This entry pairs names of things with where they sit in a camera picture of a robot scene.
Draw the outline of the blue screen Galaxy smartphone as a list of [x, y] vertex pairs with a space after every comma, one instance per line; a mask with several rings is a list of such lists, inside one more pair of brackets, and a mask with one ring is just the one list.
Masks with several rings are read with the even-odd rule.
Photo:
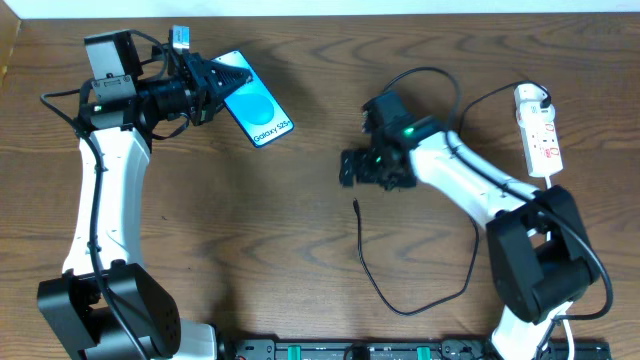
[[254, 147], [264, 147], [293, 131], [294, 122], [240, 51], [214, 61], [247, 69], [251, 74], [251, 81], [227, 97], [225, 106]]

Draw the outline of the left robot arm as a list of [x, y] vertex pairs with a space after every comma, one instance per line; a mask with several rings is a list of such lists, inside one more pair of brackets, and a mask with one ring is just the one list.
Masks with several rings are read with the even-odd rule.
[[73, 359], [215, 359], [215, 328], [183, 319], [145, 269], [143, 183], [155, 127], [211, 121], [252, 74], [191, 52], [188, 29], [176, 26], [153, 43], [162, 67], [146, 76], [137, 37], [127, 29], [84, 40], [93, 75], [69, 119], [83, 170], [76, 230], [60, 275], [39, 284], [37, 305]]

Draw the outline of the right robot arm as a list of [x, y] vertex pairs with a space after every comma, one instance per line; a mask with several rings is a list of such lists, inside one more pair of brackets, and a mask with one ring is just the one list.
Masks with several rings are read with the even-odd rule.
[[579, 318], [609, 312], [610, 276], [566, 189], [542, 191], [505, 174], [437, 118], [417, 119], [392, 90], [370, 99], [362, 111], [371, 143], [342, 152], [341, 185], [376, 184], [386, 191], [430, 185], [486, 234], [493, 283], [505, 305], [490, 337], [494, 357], [542, 358], [555, 325], [573, 320], [568, 308], [596, 281], [604, 284], [605, 303]]

